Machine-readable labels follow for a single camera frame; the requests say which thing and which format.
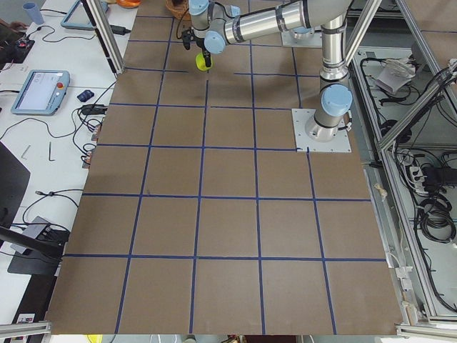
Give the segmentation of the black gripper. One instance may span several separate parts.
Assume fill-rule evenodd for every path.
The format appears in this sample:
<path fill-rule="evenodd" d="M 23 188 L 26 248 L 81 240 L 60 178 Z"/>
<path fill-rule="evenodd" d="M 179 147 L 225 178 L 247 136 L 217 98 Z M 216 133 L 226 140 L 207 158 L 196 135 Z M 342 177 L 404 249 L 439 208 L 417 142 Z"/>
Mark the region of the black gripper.
<path fill-rule="evenodd" d="M 196 45 L 202 50 L 205 68 L 211 68 L 211 53 L 204 45 L 204 38 L 197 37 L 193 29 L 186 29 L 181 32 L 181 40 L 183 41 L 185 50 L 189 50 L 191 48 L 191 43 L 196 43 Z"/>

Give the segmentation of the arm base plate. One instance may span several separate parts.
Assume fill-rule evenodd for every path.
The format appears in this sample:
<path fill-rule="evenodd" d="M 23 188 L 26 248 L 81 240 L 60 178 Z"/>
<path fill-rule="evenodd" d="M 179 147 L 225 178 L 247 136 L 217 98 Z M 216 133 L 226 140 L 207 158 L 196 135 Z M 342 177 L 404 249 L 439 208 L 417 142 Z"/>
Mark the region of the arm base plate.
<path fill-rule="evenodd" d="M 352 152 L 343 120 L 337 127 L 328 129 L 315 121 L 315 109 L 292 109 L 291 113 L 297 152 Z"/>
<path fill-rule="evenodd" d="M 322 47 L 321 28 L 315 27 L 305 31 L 295 28 L 281 32 L 281 42 L 283 46 L 320 49 Z"/>

